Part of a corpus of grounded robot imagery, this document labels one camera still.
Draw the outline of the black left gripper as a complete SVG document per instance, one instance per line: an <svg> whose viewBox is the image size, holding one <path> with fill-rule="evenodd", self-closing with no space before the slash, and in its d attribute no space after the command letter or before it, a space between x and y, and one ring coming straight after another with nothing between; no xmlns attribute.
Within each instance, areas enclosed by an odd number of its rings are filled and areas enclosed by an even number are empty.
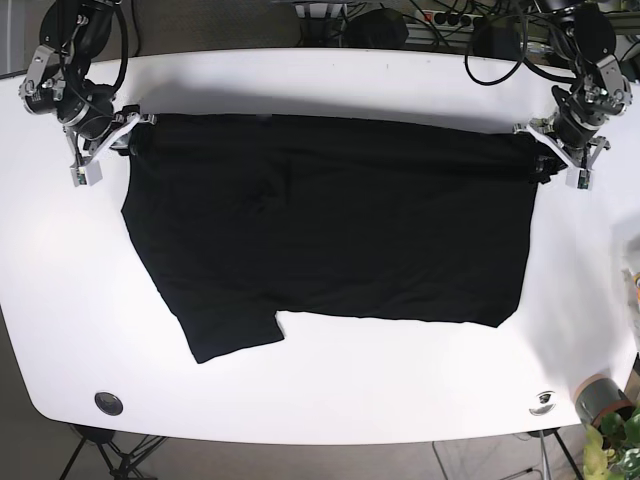
<svg viewBox="0 0 640 480"><path fill-rule="evenodd" d="M590 190L594 183L594 164L611 148L596 134L611 116L623 115L632 104L631 84L624 75L586 75L569 78L546 75L552 81L556 103L546 120L529 120L512 127L515 135L527 138L534 149L534 181L551 181L568 168L566 184L578 190Z"/></svg>

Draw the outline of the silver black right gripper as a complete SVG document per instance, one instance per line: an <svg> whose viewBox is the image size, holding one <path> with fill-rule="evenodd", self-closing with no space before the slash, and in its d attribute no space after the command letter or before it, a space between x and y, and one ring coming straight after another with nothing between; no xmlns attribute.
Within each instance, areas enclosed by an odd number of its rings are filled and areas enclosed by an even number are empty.
<svg viewBox="0 0 640 480"><path fill-rule="evenodd" d="M93 186L103 179L99 161L82 154L79 140L85 150L95 150L96 158L107 151L128 156L134 129L158 121L157 115L140 108L114 109L126 75L124 65L111 84L90 80L89 69L88 65L31 65L20 85L20 98L29 113L52 114L63 127L74 158L70 172L75 187Z"/></svg>

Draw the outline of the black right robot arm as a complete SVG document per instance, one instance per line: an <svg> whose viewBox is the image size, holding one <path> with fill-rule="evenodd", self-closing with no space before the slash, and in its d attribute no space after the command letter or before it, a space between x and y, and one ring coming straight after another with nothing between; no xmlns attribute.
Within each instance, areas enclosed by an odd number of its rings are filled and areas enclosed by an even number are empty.
<svg viewBox="0 0 640 480"><path fill-rule="evenodd" d="M108 43L113 21L120 30L118 74L114 83L98 84L87 74ZM138 105L114 109L129 63L127 21L121 3L57 1L42 21L39 38L19 97L30 114L56 117L74 158L70 167L74 185L92 186L102 179L102 153L129 154L134 128L157 122L155 115L143 114Z"/></svg>

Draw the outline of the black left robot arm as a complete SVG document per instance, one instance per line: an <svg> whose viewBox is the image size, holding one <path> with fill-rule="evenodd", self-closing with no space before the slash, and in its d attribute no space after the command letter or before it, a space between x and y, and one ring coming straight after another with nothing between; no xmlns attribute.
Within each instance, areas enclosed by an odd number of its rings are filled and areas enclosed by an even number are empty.
<svg viewBox="0 0 640 480"><path fill-rule="evenodd" d="M527 58L529 2L518 1L508 18L517 18L521 36L515 42L518 54L514 66L504 76L484 81L476 78L469 66L473 46L469 42L463 57L468 77L476 84L489 87L510 79L524 65L534 74L553 83L551 93L556 103L547 118L532 118L516 124L516 134L528 134L544 144L555 159L544 160L542 171L551 173L553 164L566 166L569 185L588 190L593 184L593 165L602 151L611 148L606 137L598 134L612 116L621 116L631 106L631 84L622 73L615 56L614 28L599 7L587 1L534 1L532 4L550 29L550 45L566 60L572 77L553 75Z"/></svg>

